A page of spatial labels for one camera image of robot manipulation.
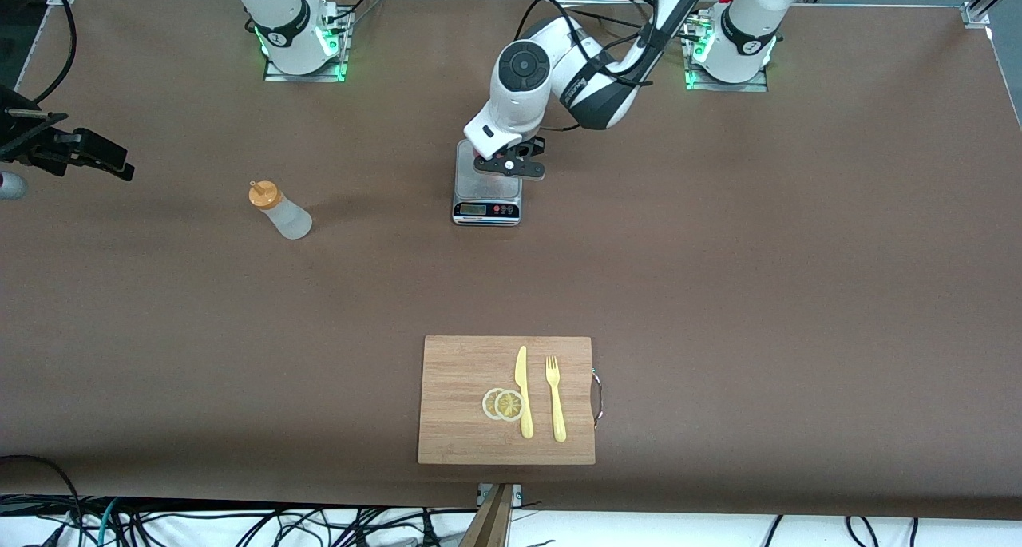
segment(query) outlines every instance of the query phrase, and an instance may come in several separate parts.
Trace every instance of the cable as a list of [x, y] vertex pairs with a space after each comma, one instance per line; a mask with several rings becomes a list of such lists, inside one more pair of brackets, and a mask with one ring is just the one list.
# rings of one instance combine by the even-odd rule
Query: cable
[[366, 0], [359, 0], [358, 2], [355, 2], [355, 4], [352, 5], [351, 8], [347, 8], [345, 11], [340, 12], [340, 14], [337, 14], [336, 16], [329, 16], [329, 18], [326, 19], [326, 22], [328, 22], [328, 24], [329, 22], [335, 22], [335, 20], [339, 20], [341, 18], [344, 18], [344, 16], [347, 16], [349, 14], [353, 14], [355, 12], [355, 9], [357, 9], [359, 7], [359, 5], [362, 5], [362, 2], [365, 2], [365, 1]]
[[67, 73], [69, 73], [71, 66], [75, 62], [75, 55], [78, 52], [78, 28], [75, 26], [75, 15], [71, 11], [71, 3], [67, 0], [60, 0], [60, 4], [63, 5], [64, 15], [67, 16], [67, 31], [71, 33], [71, 49], [67, 52], [67, 58], [64, 60], [64, 65], [61, 67], [60, 74], [57, 75], [57, 78], [39, 96], [36, 96], [32, 100], [33, 104], [42, 102], [42, 100], [48, 98], [60, 86], [60, 83], [67, 77]]
[[106, 504], [106, 509], [103, 510], [103, 516], [99, 518], [99, 531], [96, 532], [96, 541], [100, 545], [103, 544], [103, 537], [106, 535], [106, 521], [109, 520], [110, 512], [113, 511], [113, 506], [117, 505], [118, 499], [120, 498], [114, 497], [109, 503]]
[[617, 18], [611, 18], [610, 16], [604, 16], [603, 14], [594, 14], [594, 12], [586, 12], [585, 9], [572, 9], [571, 11], [575, 12], [575, 14], [577, 14], [579, 16], [590, 16], [590, 18], [598, 18], [600, 20], [608, 20], [608, 22], [620, 24], [620, 26], [628, 27], [628, 28], [636, 28], [636, 30], [638, 30], [638, 28], [642, 28], [641, 26], [639, 26], [639, 24], [625, 22], [624, 20], [618, 20]]
[[[35, 455], [0, 456], [0, 463], [6, 463], [8, 461], [31, 461], [33, 463], [40, 463], [42, 465], [46, 465], [50, 469], [56, 471], [57, 475], [60, 475], [60, 478], [63, 480], [64, 485], [67, 486], [67, 491], [71, 492], [72, 499], [74, 499], [75, 501], [75, 512], [78, 515], [78, 525], [83, 528], [85, 527], [85, 512], [82, 510], [82, 502], [79, 500], [78, 490], [75, 489], [75, 485], [71, 483], [71, 477], [67, 476], [67, 473], [64, 473], [64, 470], [61, 469], [59, 465], [50, 461], [49, 459], [46, 459], [44, 457], [37, 457]], [[78, 547], [82, 547], [83, 545], [85, 545], [85, 536], [79, 534]]]
[[[870, 525], [870, 520], [867, 519], [866, 517], [856, 517], [856, 518], [862, 519], [863, 523], [866, 525], [866, 530], [870, 532], [870, 539], [873, 541], [873, 547], [880, 547], [880, 543], [877, 542], [877, 534], [873, 533], [873, 526]], [[855, 535], [854, 530], [851, 529], [851, 517], [844, 518], [844, 529], [848, 530], [848, 535], [851, 536], [851, 540], [853, 540], [854, 543], [858, 545], [858, 547], [866, 547], [866, 544], [858, 539], [858, 536]]]
[[277, 517], [277, 523], [280, 526], [280, 531], [277, 532], [277, 538], [273, 542], [274, 547], [279, 546], [280, 542], [283, 541], [285, 537], [287, 537], [287, 534], [291, 533], [295, 529], [304, 531], [304, 532], [309, 532], [309, 530], [307, 530], [306, 528], [304, 528], [301, 526], [303, 522], [306, 519], [308, 519], [308, 518], [312, 517], [313, 515], [315, 515], [316, 513], [321, 513], [321, 512], [322, 512], [322, 509], [317, 509], [317, 510], [314, 510], [314, 511], [309, 511], [308, 513], [306, 513], [306, 514], [301, 515], [300, 517], [298, 517], [298, 520], [293, 521], [291, 523], [288, 523], [287, 526], [284, 526], [280, 521], [280, 517]]
[[567, 128], [550, 128], [550, 126], [540, 126], [540, 129], [546, 132], [571, 132], [577, 128], [582, 128], [580, 124], [573, 126], [567, 126]]
[[[519, 20], [518, 22], [518, 30], [515, 31], [514, 35], [515, 40], [521, 38], [521, 31], [522, 28], [525, 27], [525, 19], [528, 19], [528, 15], [530, 14], [530, 12], [532, 12], [532, 9], [536, 8], [538, 4], [540, 4], [540, 2], [550, 2], [550, 4], [554, 5], [554, 7], [557, 8], [557, 11], [560, 12], [562, 18], [564, 18], [565, 22], [568, 24], [568, 27], [569, 28], [572, 27], [571, 16], [568, 15], [567, 10], [561, 5], [561, 2], [558, 2], [556, 0], [533, 0], [532, 3], [528, 5], [528, 8], [525, 9], [525, 13], [521, 16], [521, 20]], [[586, 59], [586, 62], [592, 63], [593, 65], [597, 65], [595, 60], [593, 60], [592, 56], [589, 55], [589, 52], [586, 52], [586, 48], [584, 47], [584, 45], [582, 45], [582, 40], [580, 38], [578, 38], [578, 31], [570, 30], [568, 34], [570, 35], [571, 41], [573, 42], [575, 47], [577, 47], [578, 51], [582, 53], [583, 58]], [[616, 73], [616, 74], [612, 73], [608, 71], [606, 66], [599, 66], [598, 73], [605, 75], [605, 77], [611, 78], [614, 81], [619, 82], [619, 84], [623, 84], [625, 86], [652, 86], [653, 84], [653, 82], [649, 81], [636, 82], [633, 80], [629, 80], [628, 78], [621, 78], [620, 75], [623, 73]]]
[[766, 539], [763, 540], [763, 547], [770, 547], [770, 544], [774, 542], [774, 534], [777, 533], [777, 526], [781, 525], [783, 517], [784, 515], [774, 517], [774, 522], [770, 525], [770, 531], [766, 532]]

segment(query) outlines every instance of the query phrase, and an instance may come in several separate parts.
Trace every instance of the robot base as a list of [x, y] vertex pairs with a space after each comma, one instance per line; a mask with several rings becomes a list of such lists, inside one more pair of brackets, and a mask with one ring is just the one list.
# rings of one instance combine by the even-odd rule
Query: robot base
[[710, 92], [766, 92], [766, 71], [761, 70], [749, 82], [728, 84], [711, 77], [705, 67], [692, 60], [690, 42], [685, 44], [685, 88], [708, 89]]
[[699, 12], [690, 15], [682, 26], [683, 35], [693, 35], [699, 38], [698, 41], [683, 38], [682, 48], [685, 55], [685, 88], [686, 89], [708, 89], [710, 92], [766, 92], [766, 70], [759, 67], [754, 77], [747, 82], [721, 82], [709, 75], [706, 69], [694, 60], [695, 56], [708, 51], [707, 47], [712, 45], [713, 26], [712, 14], [714, 9], [700, 9]]
[[[351, 5], [334, 5], [336, 12], [344, 12], [351, 9]], [[338, 51], [337, 55], [330, 58], [327, 63], [323, 63], [320, 70], [307, 75], [289, 75], [282, 73], [269, 58], [266, 60], [266, 69], [263, 71], [263, 80], [266, 82], [343, 82], [347, 78], [347, 56], [352, 49], [352, 34], [355, 27], [355, 14], [347, 14], [339, 20], [335, 20], [332, 31], [336, 35], [322, 35], [323, 45]]]

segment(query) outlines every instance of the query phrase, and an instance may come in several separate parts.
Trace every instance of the white cylinder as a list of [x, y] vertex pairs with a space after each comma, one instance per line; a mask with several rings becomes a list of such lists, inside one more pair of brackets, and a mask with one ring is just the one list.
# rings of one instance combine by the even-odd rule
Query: white cylinder
[[313, 217], [284, 194], [281, 194], [280, 197], [280, 203], [261, 212], [269, 217], [270, 221], [277, 227], [277, 231], [280, 231], [280, 234], [285, 238], [305, 237], [309, 230], [313, 229]]
[[748, 35], [776, 31], [795, 0], [735, 0], [728, 11], [735, 28]]
[[29, 191], [29, 184], [13, 172], [0, 172], [0, 198], [21, 198]]

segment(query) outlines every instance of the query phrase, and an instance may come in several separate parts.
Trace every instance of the black cable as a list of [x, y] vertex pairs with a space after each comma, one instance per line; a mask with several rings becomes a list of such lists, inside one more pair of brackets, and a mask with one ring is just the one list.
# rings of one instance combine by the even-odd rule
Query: black cable
[[[880, 543], [877, 542], [877, 534], [873, 533], [873, 526], [870, 525], [870, 520], [866, 517], [856, 518], [862, 519], [863, 523], [866, 525], [866, 530], [870, 532], [870, 539], [873, 541], [873, 547], [880, 547]], [[851, 540], [853, 540], [858, 547], [867, 547], [866, 544], [858, 539], [858, 536], [855, 535], [854, 530], [851, 529], [851, 517], [844, 518], [844, 529], [848, 530], [848, 535], [851, 536]]]
[[784, 515], [774, 517], [774, 522], [770, 525], [770, 531], [766, 532], [766, 539], [763, 540], [763, 547], [770, 547], [770, 544], [774, 542], [774, 534], [777, 533], [777, 526], [781, 525], [783, 517]]
[[540, 129], [546, 132], [571, 132], [577, 128], [582, 128], [580, 124], [573, 126], [567, 126], [567, 128], [550, 128], [550, 126], [540, 126]]
[[362, 509], [359, 509], [360, 515], [356, 517], [356, 522], [352, 525], [334, 543], [335, 547], [351, 547], [353, 544], [359, 541], [360, 538], [364, 537], [364, 533], [367, 526], [376, 517], [383, 514], [385, 509], [380, 509], [378, 507], [372, 507], [366, 510], [366, 513], [362, 515]]
[[152, 547], [152, 544], [149, 543], [148, 533], [146, 533], [145, 527], [140, 522], [141, 519], [141, 515], [137, 512], [132, 513], [128, 517], [128, 522], [131, 525], [132, 538], [135, 537], [135, 530], [138, 529], [138, 536], [142, 537], [142, 544], [145, 545], [145, 547]]
[[339, 20], [341, 18], [344, 18], [344, 16], [347, 16], [349, 14], [354, 14], [355, 9], [357, 9], [359, 7], [359, 5], [362, 5], [362, 2], [365, 2], [365, 1], [366, 0], [359, 0], [358, 2], [355, 2], [355, 4], [352, 5], [351, 8], [347, 8], [345, 11], [340, 12], [340, 14], [337, 14], [336, 16], [329, 16], [329, 18], [326, 19], [326, 22], [328, 22], [328, 24], [329, 22], [334, 22], [335, 20]]
[[300, 517], [298, 517], [298, 519], [296, 521], [292, 521], [292, 522], [286, 525], [286, 526], [283, 525], [283, 522], [281, 522], [280, 517], [277, 517], [277, 523], [280, 525], [280, 531], [277, 532], [277, 538], [274, 540], [273, 546], [274, 547], [278, 547], [280, 545], [280, 542], [283, 541], [285, 537], [287, 537], [287, 534], [291, 533], [295, 529], [300, 529], [301, 531], [308, 531], [308, 530], [304, 529], [304, 527], [301, 526], [303, 522], [305, 522], [306, 519], [312, 517], [313, 515], [315, 515], [316, 513], [319, 513], [319, 512], [322, 512], [322, 509], [317, 509], [317, 510], [309, 511], [308, 513], [306, 513], [306, 514], [301, 515]]
[[433, 529], [433, 519], [429, 515], [429, 509], [422, 509], [422, 547], [439, 547], [440, 538], [436, 536]]
[[63, 5], [64, 15], [67, 16], [67, 31], [71, 33], [71, 48], [67, 51], [67, 58], [64, 60], [64, 66], [61, 67], [60, 74], [50, 85], [36, 96], [32, 103], [37, 104], [42, 102], [42, 100], [48, 98], [48, 96], [53, 93], [60, 83], [67, 77], [67, 73], [71, 71], [72, 64], [75, 62], [75, 55], [78, 52], [78, 28], [75, 26], [75, 14], [71, 11], [71, 3], [67, 0], [60, 0], [60, 4]]
[[590, 16], [590, 18], [598, 18], [599, 20], [608, 20], [608, 22], [620, 24], [620, 26], [628, 28], [636, 28], [636, 30], [642, 28], [641, 26], [639, 26], [639, 24], [625, 22], [624, 20], [618, 20], [617, 18], [611, 18], [610, 16], [604, 16], [603, 14], [595, 14], [595, 12], [586, 12], [585, 9], [572, 9], [571, 11], [575, 12], [575, 14], [579, 16]]
[[136, 517], [135, 520], [137, 521], [136, 525], [138, 526], [138, 531], [139, 531], [139, 533], [142, 534], [142, 542], [146, 544], [146, 547], [148, 547], [150, 541], [152, 543], [155, 543], [156, 547], [167, 547], [167, 545], [165, 545], [164, 543], [160, 543], [156, 539], [156, 537], [150, 536], [149, 532], [145, 530], [145, 525], [142, 523], [142, 514], [141, 513], [135, 513], [135, 517]]
[[[519, 20], [519, 22], [518, 22], [518, 30], [515, 31], [515, 34], [514, 34], [515, 40], [518, 40], [518, 38], [521, 38], [521, 31], [522, 31], [522, 28], [525, 27], [525, 19], [528, 18], [528, 15], [530, 14], [530, 12], [532, 12], [532, 9], [536, 8], [536, 6], [538, 4], [540, 4], [540, 2], [550, 2], [550, 4], [554, 5], [554, 7], [557, 8], [557, 11], [561, 14], [562, 18], [564, 18], [565, 22], [568, 24], [568, 27], [571, 27], [571, 16], [568, 15], [567, 10], [561, 5], [561, 2], [558, 2], [556, 0], [533, 0], [532, 3], [528, 5], [528, 8], [525, 9], [525, 13], [521, 16], [521, 20]], [[582, 40], [580, 40], [580, 38], [578, 38], [578, 31], [572, 30], [572, 31], [569, 31], [568, 34], [570, 35], [570, 38], [571, 38], [571, 41], [573, 42], [573, 44], [576, 45], [576, 47], [578, 48], [578, 51], [582, 53], [583, 58], [586, 59], [586, 62], [592, 63], [593, 65], [596, 65], [595, 60], [593, 60], [592, 56], [589, 55], [589, 52], [586, 52], [586, 48], [583, 47]], [[636, 82], [636, 81], [633, 81], [633, 80], [629, 80], [628, 78], [621, 78], [620, 74], [623, 74], [623, 73], [620, 73], [620, 74], [612, 73], [612, 72], [608, 71], [606, 66], [600, 66], [599, 70], [598, 70], [598, 73], [602, 74], [602, 75], [606, 75], [606, 77], [609, 77], [609, 78], [613, 79], [614, 81], [619, 82], [619, 84], [623, 84], [625, 86], [650, 86], [650, 85], [653, 84], [653, 82], [649, 82], [649, 81], [646, 81], [646, 82]]]
[[53, 522], [56, 522], [56, 523], [60, 523], [62, 526], [66, 526], [67, 528], [73, 529], [73, 530], [75, 530], [75, 531], [77, 531], [79, 533], [80, 541], [84, 542], [84, 539], [81, 539], [81, 537], [84, 537], [85, 539], [88, 539], [89, 541], [91, 541], [93, 545], [97, 545], [97, 546], [99, 545], [99, 540], [95, 536], [92, 536], [91, 533], [89, 533], [89, 531], [95, 531], [96, 528], [90, 528], [90, 527], [83, 528], [83, 527], [81, 527], [79, 525], [76, 525], [74, 521], [68, 522], [68, 521], [66, 521], [66, 519], [56, 519], [56, 518], [53, 518], [53, 517], [48, 517], [46, 515], [36, 515], [36, 517], [38, 517], [40, 519], [47, 520], [47, 521], [53, 521]]
[[274, 511], [252, 511], [247, 513], [224, 513], [220, 515], [197, 515], [191, 513], [159, 513], [158, 515], [151, 515], [142, 519], [143, 523], [152, 522], [156, 519], [162, 519], [166, 517], [177, 517], [182, 519], [230, 519], [230, 518], [251, 518], [251, 517], [266, 517], [266, 515], [274, 513]]
[[246, 531], [245, 534], [241, 536], [241, 539], [239, 539], [238, 542], [234, 544], [234, 547], [247, 547], [247, 545], [251, 543], [252, 539], [254, 539], [256, 535], [259, 534], [261, 529], [266, 527], [266, 525], [272, 521], [274, 518], [280, 516], [280, 514], [283, 512], [285, 512], [283, 509], [278, 509], [264, 515], [263, 518], [260, 519], [256, 525], [248, 528], [248, 531]]
[[[60, 475], [60, 478], [63, 480], [64, 485], [67, 486], [67, 491], [71, 492], [72, 499], [74, 499], [75, 501], [75, 512], [78, 515], [78, 525], [83, 528], [85, 527], [85, 512], [82, 510], [82, 502], [79, 500], [78, 490], [75, 489], [75, 485], [71, 483], [71, 477], [67, 476], [67, 473], [65, 473], [65, 471], [61, 469], [59, 465], [50, 461], [49, 459], [46, 459], [44, 457], [37, 457], [35, 455], [0, 456], [0, 463], [6, 463], [8, 461], [30, 461], [33, 463], [46, 465], [50, 469], [56, 471], [57, 475]], [[82, 547], [83, 545], [85, 545], [85, 536], [79, 534], [78, 547]]]

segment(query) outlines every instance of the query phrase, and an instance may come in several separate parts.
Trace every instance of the cutting board handle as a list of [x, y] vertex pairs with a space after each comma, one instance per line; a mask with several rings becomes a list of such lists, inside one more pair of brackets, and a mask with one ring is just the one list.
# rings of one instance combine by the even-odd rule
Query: cutting board handle
[[593, 368], [593, 381], [596, 382], [596, 397], [600, 402], [600, 408], [598, 412], [593, 416], [593, 428], [600, 424], [600, 418], [603, 417], [603, 382], [600, 381], [600, 376], [596, 374], [596, 368]]

